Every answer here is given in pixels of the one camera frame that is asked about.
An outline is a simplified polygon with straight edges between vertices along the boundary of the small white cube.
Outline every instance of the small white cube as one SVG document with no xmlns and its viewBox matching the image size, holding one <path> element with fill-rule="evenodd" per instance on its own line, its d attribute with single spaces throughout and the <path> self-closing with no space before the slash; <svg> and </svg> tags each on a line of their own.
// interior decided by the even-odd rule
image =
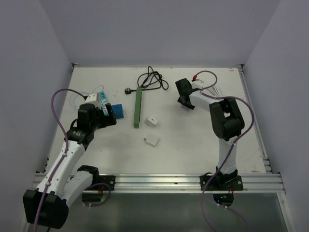
<svg viewBox="0 0 309 232">
<path fill-rule="evenodd" d="M 155 147 L 159 141 L 159 136 L 155 134 L 148 134 L 147 137 L 144 138 L 144 140 L 146 144 Z"/>
<path fill-rule="evenodd" d="M 148 116 L 148 118 L 145 120 L 145 123 L 148 126 L 154 127 L 158 123 L 158 120 L 156 120 L 153 116 Z"/>
</svg>

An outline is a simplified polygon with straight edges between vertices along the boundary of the white wire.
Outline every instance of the white wire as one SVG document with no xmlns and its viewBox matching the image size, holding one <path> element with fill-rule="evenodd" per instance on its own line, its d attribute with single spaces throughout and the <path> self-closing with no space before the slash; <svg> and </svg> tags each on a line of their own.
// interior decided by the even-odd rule
<svg viewBox="0 0 309 232">
<path fill-rule="evenodd" d="M 99 87 L 102 87 L 102 90 L 101 91 L 103 91 L 104 90 L 104 86 L 103 85 L 100 85 L 100 86 L 97 86 L 97 87 L 95 87 L 94 88 L 94 90 L 92 91 L 92 92 L 84 92 L 84 91 L 79 91 L 81 94 L 90 94 L 90 93 L 94 93 L 95 92 L 95 90 L 97 89 L 97 88 L 99 88 Z M 76 109 L 76 110 L 78 110 L 79 109 L 79 106 L 77 106 L 76 104 L 75 104 L 75 100 L 76 100 L 76 98 L 78 97 L 78 94 L 76 94 L 76 93 L 72 93 L 71 94 L 71 96 L 70 96 L 70 105 L 74 108 L 74 109 Z"/>
</svg>

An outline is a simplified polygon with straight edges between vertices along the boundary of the white table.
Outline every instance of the white table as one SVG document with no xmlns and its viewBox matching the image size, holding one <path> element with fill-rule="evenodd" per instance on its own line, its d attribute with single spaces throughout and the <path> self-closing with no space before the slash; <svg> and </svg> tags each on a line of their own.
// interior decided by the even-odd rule
<svg viewBox="0 0 309 232">
<path fill-rule="evenodd" d="M 177 102 L 175 81 L 188 78 L 201 70 L 217 74 L 218 84 L 224 96 L 232 95 L 245 99 L 244 89 L 236 68 L 154 68 L 169 83 L 169 89 L 144 91 L 142 95 L 140 128 L 133 128 L 135 93 L 126 95 L 126 87 L 136 88 L 137 78 L 146 68 L 75 68 L 70 88 L 91 92 L 104 85 L 111 104 L 122 104 L 125 118 L 117 120 L 115 126 L 99 129 L 86 153 L 78 161 L 73 172 L 81 165 L 92 165 L 106 174 L 201 174 L 214 172 L 218 162 L 219 141 L 212 131 L 210 114 L 199 108 L 186 111 Z M 198 76 L 206 84 L 214 77 L 203 73 Z M 67 94 L 61 122 L 66 130 L 77 118 L 77 109 L 70 104 L 72 93 Z M 248 109 L 239 102 L 245 120 L 250 124 Z M 144 123 L 147 116 L 158 119 L 154 128 Z M 144 142 L 148 133 L 160 137 L 156 147 Z M 57 129 L 50 152 L 47 171 L 54 163 L 63 143 L 64 135 Z M 241 174 L 265 173 L 262 151 L 254 129 L 238 142 L 237 166 Z"/>
</svg>

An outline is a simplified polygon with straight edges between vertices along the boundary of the black plug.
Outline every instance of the black plug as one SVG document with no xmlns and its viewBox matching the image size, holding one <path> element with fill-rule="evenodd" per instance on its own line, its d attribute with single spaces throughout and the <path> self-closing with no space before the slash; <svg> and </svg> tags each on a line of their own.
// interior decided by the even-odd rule
<svg viewBox="0 0 309 232">
<path fill-rule="evenodd" d="M 131 94 L 131 92 L 133 92 L 130 88 L 125 88 L 125 93 L 128 95 L 128 94 Z"/>
</svg>

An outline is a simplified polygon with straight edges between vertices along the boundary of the gray wall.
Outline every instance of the gray wall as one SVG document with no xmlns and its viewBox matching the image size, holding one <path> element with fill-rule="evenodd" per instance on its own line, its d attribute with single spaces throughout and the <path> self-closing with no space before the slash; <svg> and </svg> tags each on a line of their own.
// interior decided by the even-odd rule
<svg viewBox="0 0 309 232">
<path fill-rule="evenodd" d="M 297 231 L 308 231 L 309 1 L 282 0 L 245 65 L 270 163 Z"/>
<path fill-rule="evenodd" d="M 0 231 L 15 232 L 23 194 L 55 133 L 52 93 L 68 85 L 71 69 L 37 0 L 1 1 L 0 22 Z M 58 112 L 63 97 L 57 98 Z"/>
<path fill-rule="evenodd" d="M 243 64 L 280 0 L 40 0 L 70 60 Z"/>
</svg>

